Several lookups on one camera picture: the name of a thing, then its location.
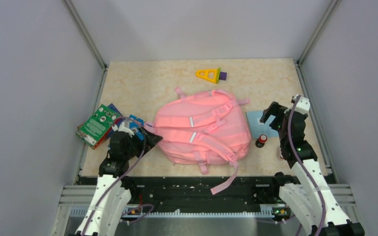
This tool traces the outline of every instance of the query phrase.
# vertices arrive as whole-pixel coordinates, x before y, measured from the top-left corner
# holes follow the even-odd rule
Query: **blue notebook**
[[[263,111],[246,112],[247,120],[249,121],[250,132],[253,139],[258,139],[262,134],[265,134],[268,138],[278,137],[279,134],[276,130],[270,128],[270,123],[275,119],[275,116],[270,116],[266,123],[260,123],[260,118],[263,115]]]

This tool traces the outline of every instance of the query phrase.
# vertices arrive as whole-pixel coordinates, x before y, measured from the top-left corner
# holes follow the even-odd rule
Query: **backpack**
[[[250,100],[236,100],[221,89],[191,96],[180,88],[175,91],[180,99],[160,108],[155,121],[145,123],[144,128],[163,137],[158,146],[174,164],[198,164],[204,175],[207,164],[233,166],[235,173],[211,189],[217,194],[233,182],[237,160],[249,151],[252,137],[240,105]]]

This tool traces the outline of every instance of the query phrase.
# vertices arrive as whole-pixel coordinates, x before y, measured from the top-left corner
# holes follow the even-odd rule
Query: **marble-patterned surface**
[[[196,70],[217,67],[228,73],[226,81],[213,84],[195,77]],[[248,97],[251,103],[242,106],[244,112],[264,110],[272,101],[291,106],[291,96],[302,94],[292,59],[133,61],[110,63],[100,103],[114,103],[125,116],[133,114],[145,121],[151,121],[160,107],[178,99],[175,87],[180,87],[189,95],[211,89],[224,89],[235,94],[238,99]],[[305,134],[326,175],[310,118],[307,119]],[[238,176],[272,176],[279,171],[293,174],[287,162],[276,155],[278,138],[270,138],[263,148],[256,148],[254,141],[251,142],[249,154],[239,161]],[[101,144],[96,150],[88,148],[82,176],[97,176],[108,143]],[[229,176],[234,172],[229,165],[208,168],[210,176]],[[157,147],[146,154],[129,175],[202,176],[198,165],[172,166]]]

